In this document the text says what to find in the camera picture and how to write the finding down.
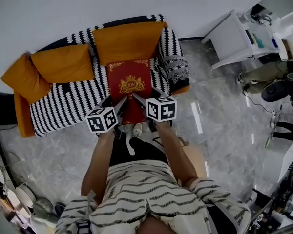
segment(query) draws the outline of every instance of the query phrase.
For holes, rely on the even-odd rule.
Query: person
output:
[[[279,121],[276,123],[277,127],[283,127],[285,129],[290,130],[290,133],[279,133],[279,132],[272,132],[272,140],[273,138],[283,138],[287,140],[292,140],[293,141],[293,124],[287,123],[287,122],[282,122]]]
[[[247,205],[197,176],[168,122],[156,123],[156,129],[165,153],[139,139],[139,124],[129,141],[133,156],[124,132],[100,134],[81,196],[65,208],[57,234],[246,232],[251,221]]]
[[[243,84],[243,93],[258,94],[276,79],[283,79],[285,73],[293,72],[293,61],[268,62],[248,73],[239,72],[236,83]]]

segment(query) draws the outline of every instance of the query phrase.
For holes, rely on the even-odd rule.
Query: book cover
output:
[[[143,109],[133,99],[132,93],[137,93],[147,99],[151,97],[151,71],[148,59],[111,62],[107,64],[107,78],[115,107],[124,97],[128,101],[122,114],[123,125],[145,121]]]

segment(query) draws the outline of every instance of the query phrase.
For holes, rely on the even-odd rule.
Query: white desk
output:
[[[263,47],[259,47],[260,44],[257,45],[256,42],[252,44],[246,30],[255,34]],[[279,53],[280,49],[274,46],[272,38],[273,33],[264,25],[250,21],[242,24],[236,12],[232,10],[231,14],[202,40],[202,43],[211,40],[214,45],[219,57],[219,62],[212,65],[212,69],[216,69],[225,64]]]

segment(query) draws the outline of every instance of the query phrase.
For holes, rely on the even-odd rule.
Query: marble floor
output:
[[[173,128],[185,141],[203,150],[209,176],[245,200],[254,184],[263,182],[262,161],[272,114],[253,105],[235,84],[239,70],[252,69],[251,65],[235,63],[212,70],[218,57],[210,44],[190,40],[182,41],[181,47],[189,63],[191,86],[188,92],[175,96],[178,114]],[[288,98],[264,103],[260,95],[254,95],[252,100],[269,111],[278,111],[282,104],[283,113],[293,113],[284,103]],[[23,139],[17,128],[1,131],[0,137],[4,150],[22,160],[12,168],[36,195],[67,203],[80,194],[97,142],[86,123],[46,137]]]

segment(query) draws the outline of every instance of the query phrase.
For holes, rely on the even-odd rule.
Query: sofa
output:
[[[14,92],[15,110],[22,137],[48,133],[83,122],[85,115],[109,95],[106,66],[100,65],[93,31],[140,22],[165,22],[163,15],[139,16],[105,23],[74,33],[40,49],[38,52],[70,45],[88,44],[94,79],[52,83],[49,92],[29,103]],[[150,60],[151,83],[167,95],[189,89],[188,64],[178,39],[166,23],[162,28],[157,51]]]

